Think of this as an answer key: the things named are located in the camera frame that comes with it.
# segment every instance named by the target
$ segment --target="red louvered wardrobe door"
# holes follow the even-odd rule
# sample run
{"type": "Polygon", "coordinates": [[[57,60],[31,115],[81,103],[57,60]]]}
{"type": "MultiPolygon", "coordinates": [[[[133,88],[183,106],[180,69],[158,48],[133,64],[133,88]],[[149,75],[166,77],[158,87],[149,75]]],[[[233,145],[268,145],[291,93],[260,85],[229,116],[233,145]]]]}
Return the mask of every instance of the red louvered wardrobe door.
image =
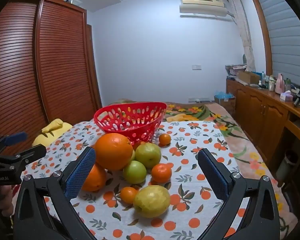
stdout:
{"type": "Polygon", "coordinates": [[[50,120],[76,124],[93,118],[84,14],[44,1],[39,23],[38,70],[50,120]]]}
{"type": "Polygon", "coordinates": [[[8,147],[4,154],[31,147],[47,124],[33,56],[37,7],[35,0],[13,0],[0,13],[0,135],[20,131],[29,135],[26,142],[8,147]]]}

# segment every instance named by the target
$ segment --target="bed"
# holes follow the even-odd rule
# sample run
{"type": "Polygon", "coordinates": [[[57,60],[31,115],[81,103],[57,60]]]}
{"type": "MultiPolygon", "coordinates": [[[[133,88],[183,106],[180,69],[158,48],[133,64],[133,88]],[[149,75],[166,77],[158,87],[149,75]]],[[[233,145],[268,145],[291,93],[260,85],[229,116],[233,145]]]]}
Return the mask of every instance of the bed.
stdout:
{"type": "MultiPolygon", "coordinates": [[[[115,103],[129,102],[132,101],[124,99],[115,103]]],[[[196,165],[196,153],[203,147],[214,152],[215,157],[224,162],[230,171],[239,171],[246,178],[259,179],[262,175],[271,178],[279,209],[280,236],[281,239],[285,238],[298,220],[289,211],[277,182],[257,150],[228,112],[215,103],[167,103],[167,106],[164,122],[159,126],[154,139],[163,132],[171,134],[173,143],[162,148],[162,162],[173,166],[172,183],[162,186],[169,189],[176,202],[171,202],[168,215],[157,220],[136,217],[133,208],[120,201],[120,188],[124,180],[119,174],[116,176],[110,172],[105,188],[108,194],[104,191],[81,191],[77,198],[71,200],[78,215],[97,239],[196,239],[222,205],[210,193],[210,185],[196,165]],[[180,218],[175,216],[179,212],[183,212],[180,218]]],[[[35,178],[46,177],[54,170],[63,170],[84,147],[94,145],[102,134],[93,120],[74,125],[47,147],[46,157],[28,165],[22,177],[26,174],[32,174],[35,178]]],[[[150,184],[152,182],[148,178],[144,185],[137,186],[150,184]]],[[[56,216],[51,200],[46,197],[45,201],[50,214],[56,216]]],[[[242,202],[229,234],[234,233],[238,227],[247,202],[247,199],[242,202]]]]}

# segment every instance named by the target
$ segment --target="trash can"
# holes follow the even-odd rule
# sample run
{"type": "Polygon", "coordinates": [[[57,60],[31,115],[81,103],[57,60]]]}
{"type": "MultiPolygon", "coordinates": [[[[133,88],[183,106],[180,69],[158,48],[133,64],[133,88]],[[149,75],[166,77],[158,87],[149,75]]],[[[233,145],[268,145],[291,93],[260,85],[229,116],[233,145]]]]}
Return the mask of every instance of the trash can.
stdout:
{"type": "Polygon", "coordinates": [[[298,161],[298,155],[292,150],[286,150],[284,154],[284,159],[282,160],[277,172],[277,181],[284,182],[293,166],[296,165],[298,161]]]}

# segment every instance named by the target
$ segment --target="white floral tablecloth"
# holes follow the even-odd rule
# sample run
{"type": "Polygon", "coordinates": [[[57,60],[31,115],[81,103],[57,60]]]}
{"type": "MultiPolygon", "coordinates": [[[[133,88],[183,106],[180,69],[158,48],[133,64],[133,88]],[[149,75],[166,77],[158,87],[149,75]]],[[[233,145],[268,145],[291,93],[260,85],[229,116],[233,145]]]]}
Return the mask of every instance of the white floral tablecloth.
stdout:
{"type": "MultiPolygon", "coordinates": [[[[162,147],[161,163],[172,167],[171,181],[162,186],[169,190],[171,205],[158,218],[147,219],[134,212],[131,205],[121,202],[120,189],[130,186],[122,172],[107,173],[106,186],[99,192],[81,191],[71,200],[82,221],[97,239],[128,240],[191,240],[197,239],[222,205],[197,164],[197,152],[205,147],[232,171],[239,171],[236,160],[227,147],[220,130],[213,122],[162,122],[155,134],[171,135],[171,144],[162,147]]],[[[47,155],[26,167],[22,178],[32,174],[35,178],[50,176],[63,170],[75,160],[86,146],[92,146],[103,134],[94,122],[81,122],[63,134],[47,148],[47,155]]],[[[146,187],[153,184],[148,174],[146,187]]],[[[51,215],[56,215],[51,200],[45,198],[51,215]]],[[[227,235],[235,232],[244,214],[248,199],[244,199],[227,235]]]]}

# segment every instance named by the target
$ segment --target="wooden countertop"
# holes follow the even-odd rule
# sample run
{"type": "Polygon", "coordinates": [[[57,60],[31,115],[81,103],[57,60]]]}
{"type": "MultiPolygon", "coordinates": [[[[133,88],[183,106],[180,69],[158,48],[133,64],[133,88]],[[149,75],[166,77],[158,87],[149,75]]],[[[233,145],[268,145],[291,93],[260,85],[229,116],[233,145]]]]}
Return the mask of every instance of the wooden countertop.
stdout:
{"type": "MultiPolygon", "coordinates": [[[[228,81],[236,82],[237,84],[242,85],[241,83],[234,81],[234,80],[228,80],[228,81]]],[[[285,102],[285,101],[280,100],[280,95],[276,94],[275,92],[271,92],[268,89],[260,89],[260,88],[254,88],[254,87],[249,87],[249,86],[245,86],[245,87],[247,87],[248,89],[253,90],[257,93],[260,93],[269,99],[273,99],[273,100],[279,102],[288,111],[290,111],[293,114],[295,114],[296,116],[300,117],[300,106],[294,107],[293,102],[285,102]]]]}

